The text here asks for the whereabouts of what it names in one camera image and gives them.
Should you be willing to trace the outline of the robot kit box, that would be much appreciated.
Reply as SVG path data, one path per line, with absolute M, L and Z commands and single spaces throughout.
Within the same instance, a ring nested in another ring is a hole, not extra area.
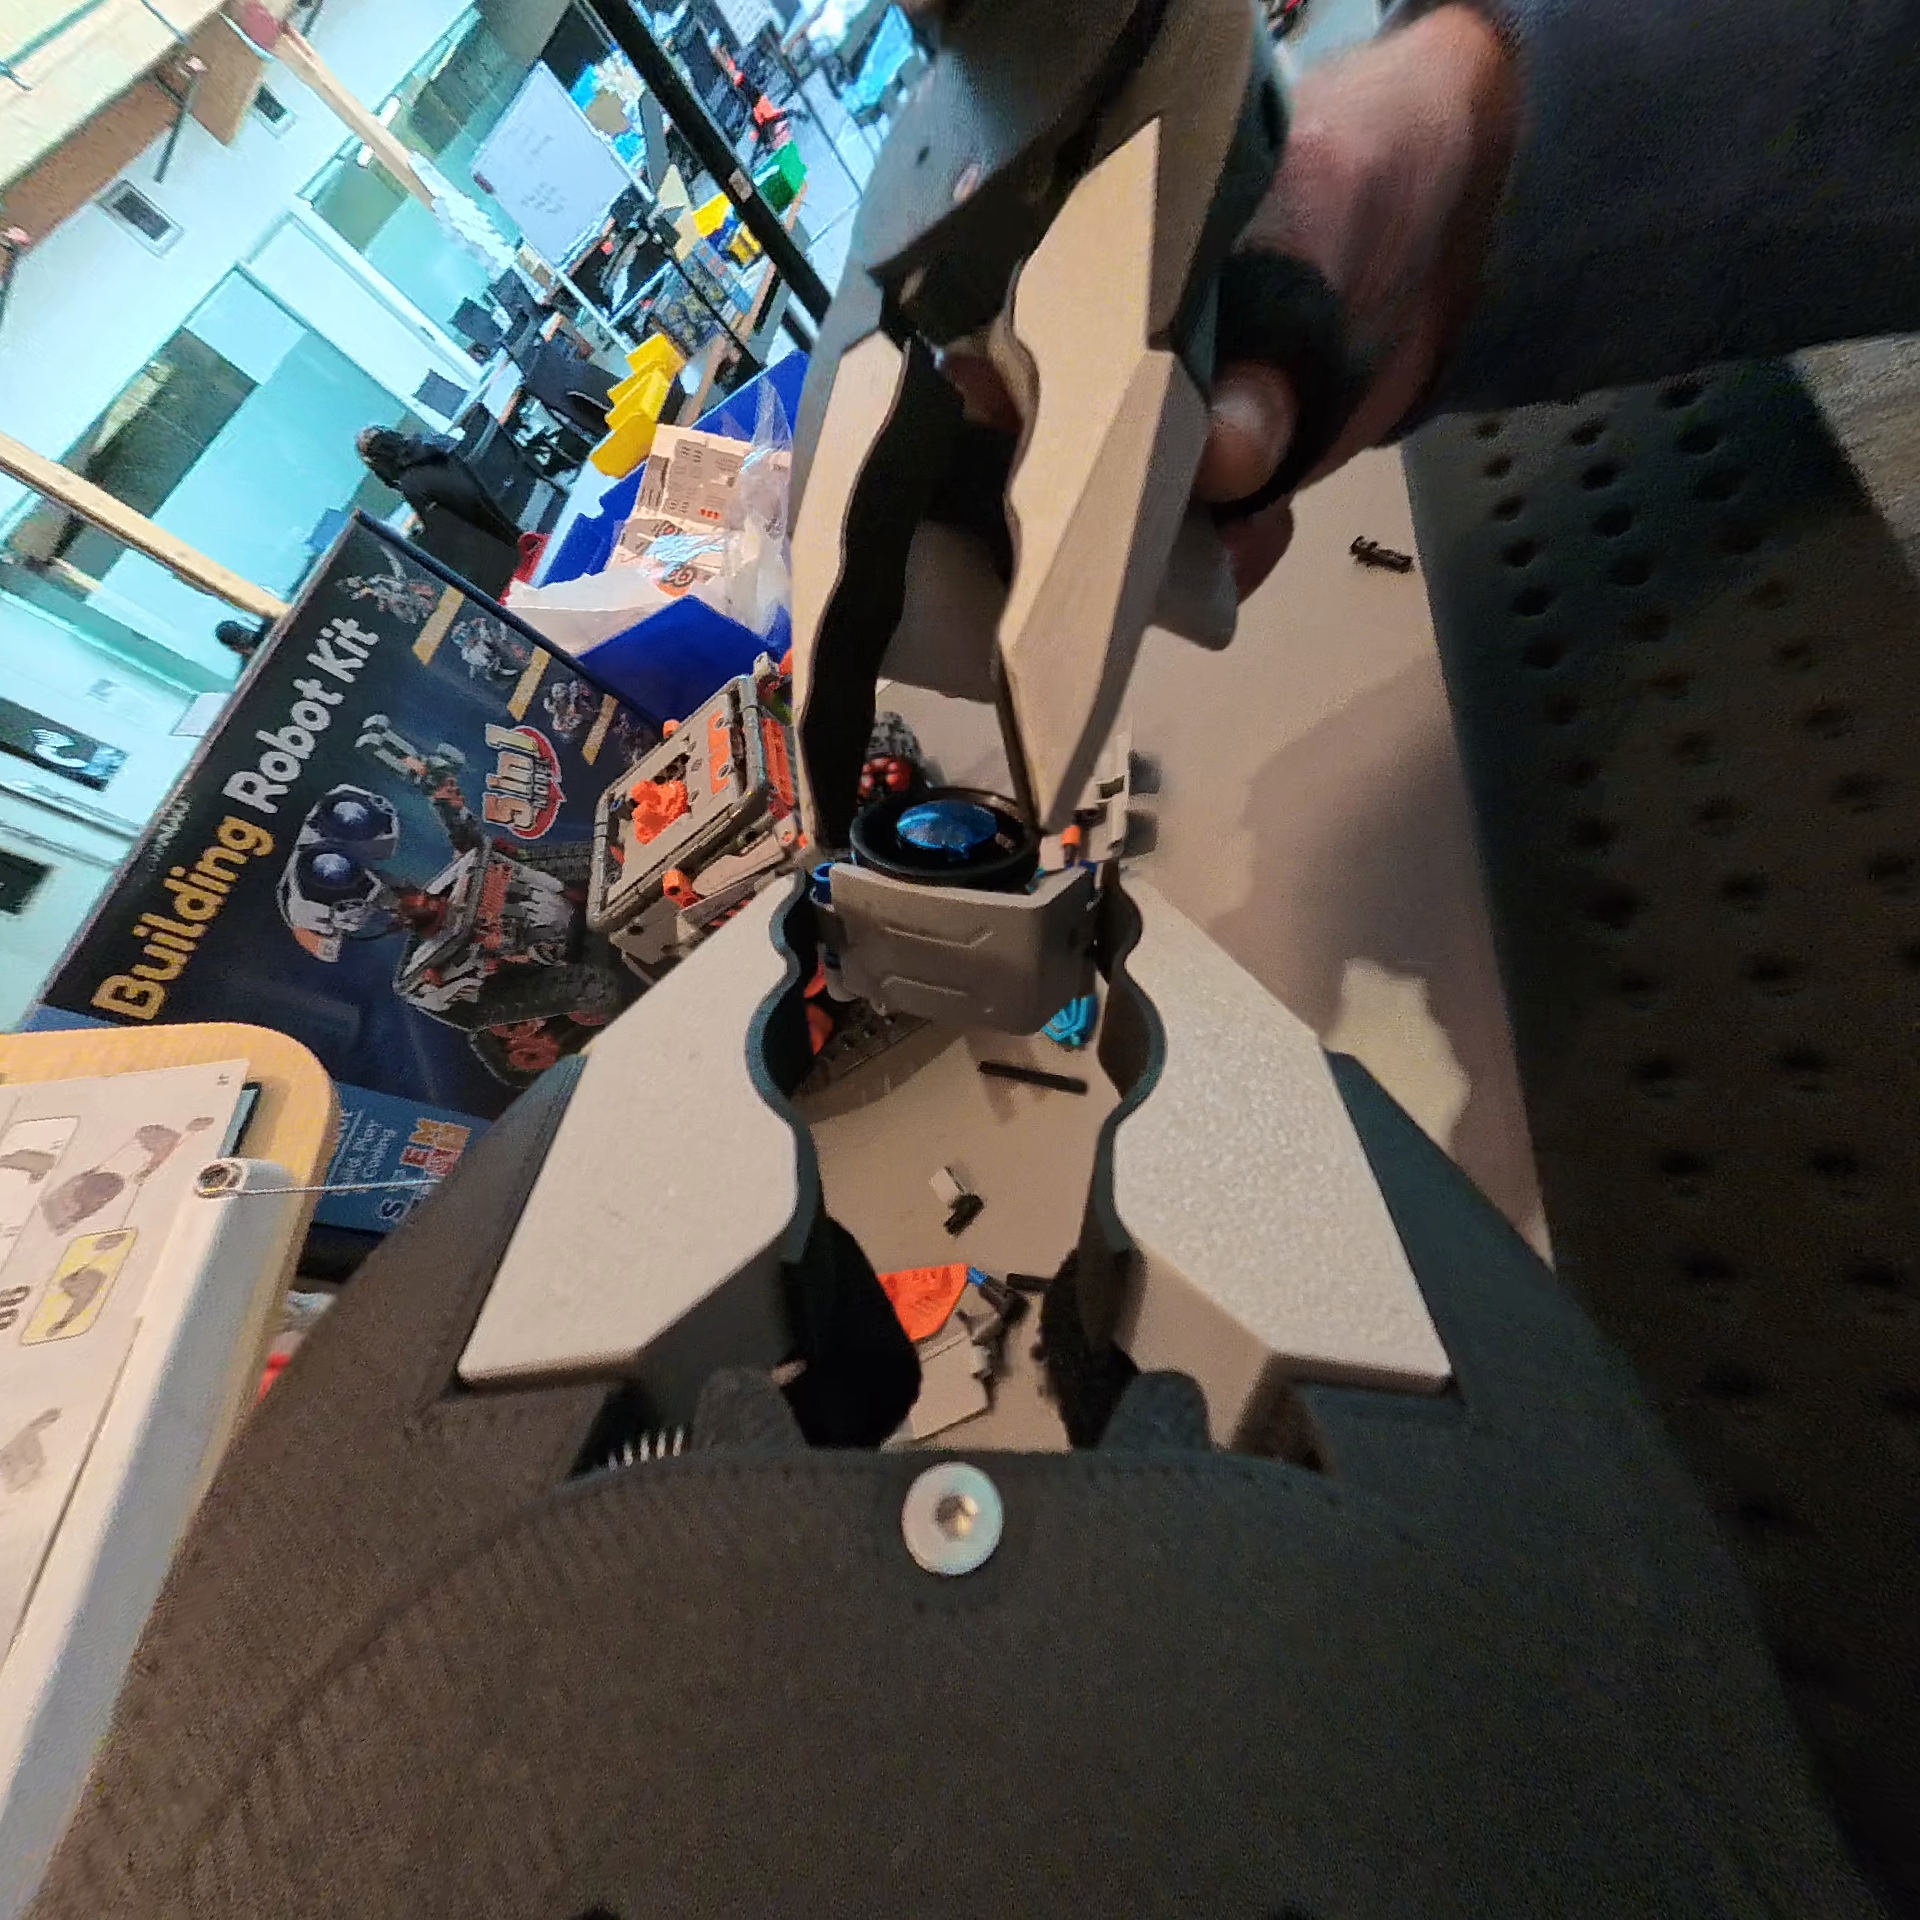
M 639 997 L 587 900 L 598 804 L 658 741 L 653 710 L 354 515 L 29 1025 L 303 1047 L 342 1111 L 316 1218 L 384 1237 Z

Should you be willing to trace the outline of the person's right forearm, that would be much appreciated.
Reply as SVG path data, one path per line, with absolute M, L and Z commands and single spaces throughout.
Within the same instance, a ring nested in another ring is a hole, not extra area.
M 1487 11 L 1511 163 L 1417 420 L 1916 332 L 1916 4 Z

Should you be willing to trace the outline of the whiteboard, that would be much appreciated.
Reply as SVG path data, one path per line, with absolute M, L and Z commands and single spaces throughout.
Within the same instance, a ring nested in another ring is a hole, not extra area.
M 611 143 L 543 63 L 529 67 L 468 170 L 555 270 L 569 270 L 636 188 Z

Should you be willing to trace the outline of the black pole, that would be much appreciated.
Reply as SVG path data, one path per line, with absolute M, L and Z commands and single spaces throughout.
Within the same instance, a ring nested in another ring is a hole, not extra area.
M 756 188 L 750 169 L 721 132 L 708 105 L 694 92 L 672 55 L 653 36 L 637 4 L 584 4 L 609 42 L 631 63 L 639 81 L 658 99 L 664 117 L 684 135 L 704 173 L 720 186 L 762 256 L 789 290 L 794 305 L 818 326 L 832 295 L 794 232 Z

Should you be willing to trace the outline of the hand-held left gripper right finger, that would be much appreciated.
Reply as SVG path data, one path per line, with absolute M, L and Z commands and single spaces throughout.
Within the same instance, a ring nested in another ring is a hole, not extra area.
M 1099 897 L 1101 1120 L 1040 1354 L 1067 1447 L 1180 1375 L 1252 1453 L 1301 1387 L 1433 1398 L 1452 1365 L 1332 1063 L 1141 878 Z

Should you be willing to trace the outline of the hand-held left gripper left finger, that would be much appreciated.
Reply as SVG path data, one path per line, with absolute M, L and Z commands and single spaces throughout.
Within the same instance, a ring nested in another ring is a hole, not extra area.
M 611 1382 L 644 1431 L 689 1432 L 708 1380 L 788 1370 L 809 1440 L 895 1437 L 919 1360 L 828 1213 L 794 1102 L 816 960 L 806 882 L 781 878 L 587 1047 L 457 1359 L 466 1389 Z

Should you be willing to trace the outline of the clear plastic bags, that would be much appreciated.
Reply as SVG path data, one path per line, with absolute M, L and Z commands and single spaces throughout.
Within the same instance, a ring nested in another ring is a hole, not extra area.
M 563 653 L 667 614 L 718 616 L 766 640 L 789 610 L 789 354 L 708 418 L 660 426 L 639 469 L 601 488 L 505 607 Z

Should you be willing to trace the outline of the orange plastic panel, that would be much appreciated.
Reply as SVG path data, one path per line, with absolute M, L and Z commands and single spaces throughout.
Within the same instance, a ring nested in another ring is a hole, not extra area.
M 903 1266 L 875 1276 L 900 1330 L 913 1345 L 936 1339 L 952 1321 L 974 1270 L 968 1263 Z

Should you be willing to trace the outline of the large grey flat panel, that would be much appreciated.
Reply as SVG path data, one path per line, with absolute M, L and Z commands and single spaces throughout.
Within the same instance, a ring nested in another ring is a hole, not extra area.
M 997 1349 L 996 1328 L 974 1326 L 961 1313 L 916 1345 L 919 1389 L 901 1424 L 905 1445 L 931 1443 L 994 1406 Z

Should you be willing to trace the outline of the black perforated board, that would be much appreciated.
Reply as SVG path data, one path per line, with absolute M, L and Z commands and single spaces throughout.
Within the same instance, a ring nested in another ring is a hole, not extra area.
M 1787 362 L 1404 477 L 1552 1254 L 1916 1917 L 1916 574 Z

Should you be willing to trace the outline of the blue storage bin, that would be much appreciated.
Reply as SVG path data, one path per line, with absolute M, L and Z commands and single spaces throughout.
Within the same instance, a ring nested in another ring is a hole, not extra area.
M 804 374 L 794 377 L 783 391 L 792 403 L 788 418 L 789 429 L 794 429 L 808 372 L 808 357 L 802 351 L 792 351 L 776 361 L 772 370 L 788 357 L 804 357 L 806 362 Z M 620 480 L 606 478 L 581 504 L 569 509 L 566 525 L 557 529 L 543 552 L 540 581 L 545 572 L 543 561 L 548 559 L 548 550 L 563 541 L 563 532 L 571 521 L 589 513 L 603 488 L 623 483 L 627 477 Z M 781 658 L 789 640 L 789 613 L 786 613 L 773 634 L 766 639 L 753 636 L 726 618 L 680 613 L 644 621 L 584 653 L 569 653 L 559 645 L 555 647 L 568 660 L 584 664 L 589 675 L 609 685 L 611 690 L 631 706 L 646 709 L 655 719 L 680 719 L 689 715 L 723 682 L 744 675 L 760 655 Z

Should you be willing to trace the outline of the black wheel brick assembly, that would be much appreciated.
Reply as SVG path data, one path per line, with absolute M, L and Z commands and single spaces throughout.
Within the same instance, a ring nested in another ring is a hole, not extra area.
M 841 989 L 882 1014 L 1026 1039 L 1091 992 L 1089 867 L 1026 891 L 934 887 L 851 862 L 824 874 L 821 944 Z

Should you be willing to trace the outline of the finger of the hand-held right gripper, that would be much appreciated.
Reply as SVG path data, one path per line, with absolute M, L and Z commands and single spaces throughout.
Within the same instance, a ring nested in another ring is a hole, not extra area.
M 809 435 L 789 541 L 796 766 L 808 841 L 841 850 L 907 552 L 942 465 L 931 351 L 883 330 L 848 349 Z
M 996 330 L 1020 408 L 996 694 L 1041 831 L 1067 825 L 1107 741 L 1206 435 L 1194 379 L 1149 339 L 1159 149 L 1149 118 L 1069 188 Z

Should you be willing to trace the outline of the tracked toy robot vehicle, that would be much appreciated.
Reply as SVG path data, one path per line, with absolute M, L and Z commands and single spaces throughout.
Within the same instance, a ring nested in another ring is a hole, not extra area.
M 781 877 L 809 873 L 792 660 L 760 653 L 592 811 L 586 921 L 641 992 Z

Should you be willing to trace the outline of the white book stand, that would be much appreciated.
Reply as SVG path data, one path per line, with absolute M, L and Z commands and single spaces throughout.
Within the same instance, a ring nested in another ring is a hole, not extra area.
M 340 1105 L 297 1042 L 240 1023 L 4 1035 L 12 1083 L 237 1058 L 245 1106 L 160 1266 L 54 1547 L 2 1644 L 2 1912 L 20 1917 L 105 1739 L 193 1510 L 255 1404 L 323 1191 Z

